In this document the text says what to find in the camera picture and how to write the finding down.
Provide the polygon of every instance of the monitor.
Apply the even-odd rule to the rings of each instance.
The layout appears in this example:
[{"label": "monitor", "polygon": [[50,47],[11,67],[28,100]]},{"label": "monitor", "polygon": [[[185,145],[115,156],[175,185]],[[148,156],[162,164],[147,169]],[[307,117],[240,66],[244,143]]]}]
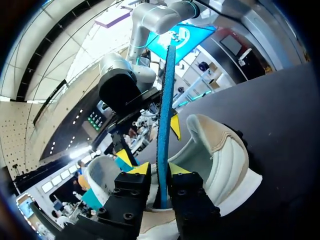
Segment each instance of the monitor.
[{"label": "monitor", "polygon": [[30,208],[30,203],[32,202],[32,199],[28,197],[19,205],[20,210],[23,212],[26,218],[30,218],[34,214],[34,212]]}]

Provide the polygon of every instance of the teal sign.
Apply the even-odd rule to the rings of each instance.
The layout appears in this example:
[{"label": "teal sign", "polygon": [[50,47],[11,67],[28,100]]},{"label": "teal sign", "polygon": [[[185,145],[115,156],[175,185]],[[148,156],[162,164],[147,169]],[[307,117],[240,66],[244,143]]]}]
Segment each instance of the teal sign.
[{"label": "teal sign", "polygon": [[177,64],[216,30],[214,26],[198,27],[180,23],[161,35],[151,32],[146,47],[165,60],[168,46],[174,45],[175,64]]}]

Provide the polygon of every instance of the white sneaker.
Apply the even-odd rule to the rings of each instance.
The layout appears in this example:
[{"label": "white sneaker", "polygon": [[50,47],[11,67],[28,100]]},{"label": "white sneaker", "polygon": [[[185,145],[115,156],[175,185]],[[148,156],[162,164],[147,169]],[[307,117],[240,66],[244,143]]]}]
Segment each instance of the white sneaker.
[{"label": "white sneaker", "polygon": [[[258,188],[262,176],[249,169],[247,149],[227,126],[197,114],[186,120],[191,138],[168,161],[190,172],[198,172],[203,188],[225,216],[243,204]],[[154,202],[158,189],[156,165],[151,166],[152,183],[147,204]],[[139,240],[176,240],[179,236],[173,210],[145,212]]]}]

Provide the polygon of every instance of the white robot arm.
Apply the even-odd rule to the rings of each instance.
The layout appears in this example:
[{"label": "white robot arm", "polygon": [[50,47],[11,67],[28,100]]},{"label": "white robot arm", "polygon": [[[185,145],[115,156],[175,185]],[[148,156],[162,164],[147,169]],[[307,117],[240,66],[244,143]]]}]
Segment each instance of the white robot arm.
[{"label": "white robot arm", "polygon": [[120,73],[131,77],[141,93],[149,90],[156,79],[156,73],[148,66],[137,65],[138,58],[146,48],[149,33],[164,34],[178,23],[197,18],[199,14],[197,4],[189,0],[174,2],[166,8],[150,3],[138,5],[132,13],[133,27],[126,59],[117,53],[106,54],[99,65],[100,81],[103,79],[105,83],[108,78],[117,78],[116,75]]}]

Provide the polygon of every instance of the screw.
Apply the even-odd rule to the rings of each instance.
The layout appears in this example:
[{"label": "screw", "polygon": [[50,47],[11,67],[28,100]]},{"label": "screw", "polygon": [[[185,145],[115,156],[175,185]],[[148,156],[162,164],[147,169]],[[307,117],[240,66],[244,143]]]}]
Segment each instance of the screw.
[{"label": "screw", "polygon": [[118,193],[120,193],[120,191],[121,191],[120,188],[115,188],[115,189],[113,190],[113,193],[114,193],[114,194],[118,194]]},{"label": "screw", "polygon": [[137,190],[132,190],[132,191],[131,191],[131,195],[132,195],[132,196],[138,196],[139,194],[140,194],[140,192],[137,191]]},{"label": "screw", "polygon": [[186,195],[187,194],[187,191],[186,190],[179,190],[178,191],[178,195],[179,196],[184,196],[184,195]]},{"label": "screw", "polygon": [[205,190],[203,188],[199,188],[198,195],[203,195],[205,193]]},{"label": "screw", "polygon": [[104,207],[100,207],[98,210],[99,214],[105,214],[107,212],[107,210]]},{"label": "screw", "polygon": [[192,218],[192,212],[187,212],[185,215],[184,215],[184,220],[185,221],[188,221]]},{"label": "screw", "polygon": [[126,212],[125,214],[123,214],[124,220],[127,220],[127,221],[132,220],[134,218],[134,216],[135,215],[131,212]]}]

